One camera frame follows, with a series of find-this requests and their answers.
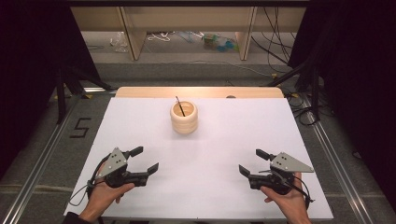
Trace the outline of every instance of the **black sleeve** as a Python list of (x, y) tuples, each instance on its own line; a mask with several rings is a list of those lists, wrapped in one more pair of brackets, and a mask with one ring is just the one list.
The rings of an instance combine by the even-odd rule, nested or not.
[(91, 222), (79, 218), (75, 213), (68, 212), (62, 224), (91, 224)]

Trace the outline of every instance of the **gray carpet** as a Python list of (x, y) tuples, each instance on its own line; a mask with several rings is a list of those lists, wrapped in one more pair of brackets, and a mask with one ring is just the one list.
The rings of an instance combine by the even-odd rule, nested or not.
[[(274, 70), (263, 65), (243, 65), (249, 69), (229, 64), (97, 64), (102, 80), (111, 86), (262, 86), (272, 78)], [(287, 70), (285, 66), (276, 69)], [(284, 92), (293, 91), (296, 77), (281, 85)], [(82, 81), (84, 87), (95, 87)], [(21, 216), (20, 223), (60, 223), (63, 220), (65, 204), (71, 196), (79, 172), (88, 156), (96, 132), (100, 126), (107, 103), (113, 95), (95, 94), (89, 99), (79, 99), (55, 151), (41, 176), (35, 193)], [(291, 105), (298, 105), (300, 98), (293, 98)], [(396, 223), (394, 211), (388, 204), (378, 185), (370, 176), (362, 161), (352, 156), (353, 146), (349, 143), (335, 116), (329, 116), (331, 110), (324, 107), (321, 111), (321, 124), (332, 141), (337, 154), (345, 165), (359, 194), (366, 203), (374, 223)], [(57, 104), (54, 98), (42, 116), (29, 146), (13, 162), (7, 174), (0, 182), (0, 217), (17, 196), (18, 190), (30, 174), (41, 150), (45, 147), (57, 119)], [(82, 130), (75, 130), (79, 119), (88, 127), (85, 137)], [(322, 146), (312, 126), (296, 121), (318, 174), (318, 179), (333, 210), (334, 220), (323, 223), (359, 223), (330, 166)]]

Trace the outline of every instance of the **person's right hand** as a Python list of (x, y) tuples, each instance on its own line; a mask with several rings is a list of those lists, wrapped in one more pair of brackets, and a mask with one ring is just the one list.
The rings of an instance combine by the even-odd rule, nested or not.
[[(296, 177), (301, 179), (301, 173), (295, 173)], [(294, 185), (301, 189), (302, 183), (297, 178), (294, 178)], [(305, 208), (304, 196), (296, 189), (292, 189), (288, 194), (281, 195), (262, 186), (261, 191), (267, 196), (264, 200), (266, 203), (274, 201), (288, 219), (289, 224), (305, 224), (311, 223)]]

